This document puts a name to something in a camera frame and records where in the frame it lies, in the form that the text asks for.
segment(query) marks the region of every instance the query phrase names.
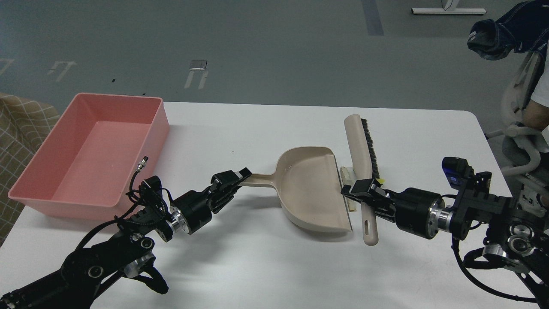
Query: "brush bristles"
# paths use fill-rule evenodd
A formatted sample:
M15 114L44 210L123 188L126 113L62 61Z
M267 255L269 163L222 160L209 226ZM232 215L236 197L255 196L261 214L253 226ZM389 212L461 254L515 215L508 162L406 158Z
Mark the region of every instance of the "brush bristles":
M370 152L370 160L372 161L372 178L380 179L379 168L377 166L377 157L374 152L373 140L368 130L368 122L366 119L362 120L362 127L364 128L364 136L366 137L366 143L368 144L368 151Z

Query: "gray floor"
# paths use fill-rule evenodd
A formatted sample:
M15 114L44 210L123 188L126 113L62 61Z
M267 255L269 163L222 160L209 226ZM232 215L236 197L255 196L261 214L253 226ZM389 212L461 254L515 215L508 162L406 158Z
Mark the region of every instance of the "gray floor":
M60 112L79 92L463 109L489 131L500 126L501 93L523 55L491 62L466 41L476 21L497 19L518 2L460 2L485 8L485 15L412 15L412 6L440 1L4 0L0 92ZM203 72L185 88L192 59L208 60L202 89ZM500 143L491 141L503 160Z

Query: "denim jacket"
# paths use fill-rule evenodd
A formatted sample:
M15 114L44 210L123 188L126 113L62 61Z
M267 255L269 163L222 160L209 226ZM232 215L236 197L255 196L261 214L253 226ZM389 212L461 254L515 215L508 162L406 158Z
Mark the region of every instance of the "denim jacket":
M549 39L549 0L521 2L497 21L481 20L473 25L467 46L488 60L515 53L537 52L543 59Z

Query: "connector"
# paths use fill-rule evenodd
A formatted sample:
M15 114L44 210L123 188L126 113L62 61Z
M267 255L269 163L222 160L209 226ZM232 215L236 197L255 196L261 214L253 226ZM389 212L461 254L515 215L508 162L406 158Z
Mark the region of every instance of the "connector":
M141 160L141 162L139 162L137 164L137 168L136 168L136 172L137 173L140 173L141 170L145 167L145 165L147 165L147 160L149 159L149 157L145 156L143 157L143 159Z

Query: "person's arm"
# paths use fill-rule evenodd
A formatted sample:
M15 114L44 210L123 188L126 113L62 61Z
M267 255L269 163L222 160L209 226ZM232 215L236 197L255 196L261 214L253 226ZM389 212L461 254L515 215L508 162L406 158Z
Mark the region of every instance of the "person's arm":
M530 100L523 115L524 125L530 128L543 130L549 126L549 107L545 107L534 100Z

